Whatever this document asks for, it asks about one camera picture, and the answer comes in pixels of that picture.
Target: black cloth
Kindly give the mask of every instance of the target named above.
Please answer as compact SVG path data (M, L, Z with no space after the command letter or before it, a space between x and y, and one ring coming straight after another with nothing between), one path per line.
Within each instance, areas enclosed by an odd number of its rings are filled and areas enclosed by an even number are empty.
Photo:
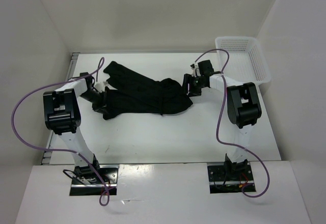
M117 90L107 92L108 120L122 113L177 114L193 103L183 93L181 85L170 78L154 81L112 61L104 73L107 82Z

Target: purple cable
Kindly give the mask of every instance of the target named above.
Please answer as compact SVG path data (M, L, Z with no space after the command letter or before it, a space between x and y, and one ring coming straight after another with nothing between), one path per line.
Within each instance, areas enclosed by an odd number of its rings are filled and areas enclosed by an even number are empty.
M267 169L267 167L265 166L264 162L263 162L263 161L258 157L258 155L256 155L254 152L250 151L249 149L245 148L244 146L241 146L241 145L239 145L239 144L230 144L230 143L226 143L226 142L221 141L220 138L219 138L220 125L221 125L222 115L223 115L223 111L224 111L224 107L225 107L225 103L226 103L226 97L227 97L227 84L226 84L225 77L224 77L224 75L223 75L223 71L224 71L226 65L227 65L228 62L229 62L230 55L229 55L228 51L226 51L226 50L224 50L224 49L216 48L216 49L211 49L211 50L209 50L209 51L204 52L202 55L200 55L200 56L196 59L195 62L197 62L197 61L198 61L198 60L199 60L203 55L205 55L206 53L208 53L208 52L212 52L212 51L223 51L223 52L225 52L225 53L227 54L227 56L228 56L228 58L227 58L227 60L226 60L226 62L225 62L225 64L224 64L224 66L223 66L223 68L222 68L222 70L221 70L221 77L222 77L222 79L223 79L223 83L224 83L224 94L223 94L223 102L222 102L222 107L221 107L221 111L220 111L220 115L219 115L218 125L217 125L217 127L216 127L216 139L218 140L218 142L219 142L220 144L227 145L227 146L236 146L236 147L238 147L238 148L241 148L241 149L247 151L248 153L250 153L250 154L252 154L253 156L255 156L255 157L259 160L259 162L261 163L261 165L264 167L264 169L265 169L265 171L266 171L266 175L267 175L267 185L266 185L266 188L264 189L263 192L261 192L261 193L258 194L258 195L248 195L248 194L246 194L246 193L244 192L244 189L245 189L247 186L249 186L249 185L253 185L253 183L246 184L245 186L243 186L243 187L241 188L241 191L242 191L242 193L243 193L245 196L250 197L250 198L258 198L258 197L264 195L264 194L267 192L267 190L268 190L268 188L269 188L269 184L270 184L269 172L268 172L268 169Z
M101 183L104 185L104 188L105 188L105 191L101 194L100 196L100 199L99 199L99 202L100 202L100 205L101 206L106 206L108 205L109 201L110 201L110 193L109 193L109 190L114 188L108 188L105 181L103 180L103 178L100 176L100 174L98 173L98 171L92 166L92 164L81 154L79 154L77 151L74 151L74 150L70 150L70 149L47 149L47 148L43 148L43 147L38 147L38 146L35 146L35 145L32 145L32 144L29 144L28 142L26 142L20 135L19 133L17 132L17 129L16 129L16 126L15 126L15 114L16 114L16 111L18 109L18 107L21 105L21 103L30 95L38 92L39 90L42 90L42 89L46 89L46 88L50 88L50 87L53 87L53 86L58 86L58 85L64 85L64 84L67 84L67 83L71 83L71 82L74 82L76 80L81 80L81 79L84 79L84 78L87 78L95 73L98 73L98 71L102 68L102 66L104 65L104 57L102 57L100 59L100 63L98 65L98 68L97 70L95 70L94 72L88 74L88 75L85 75L85 76L82 76L82 77L79 77L79 78L76 78L74 80L69 80L69 81L64 81L64 82L58 82L58 83L53 83L53 84L50 84L50 85L46 85L46 86L43 86L43 87L40 87L38 89L35 89L29 93L27 93L25 96L23 96L19 101L18 103L15 105L12 113L11 113L11 127L12 127L12 130L14 131L16 137L25 145L27 145L28 147L31 147L33 149L36 149L36 150L41 150L41 151L60 151L60 152L69 152L69 153L74 153L74 154L77 154L80 158L82 158L87 164L88 166L90 167L90 169L96 174L96 176L98 177L98 179L101 181ZM107 201L106 203L102 203L102 197L103 195L107 193Z

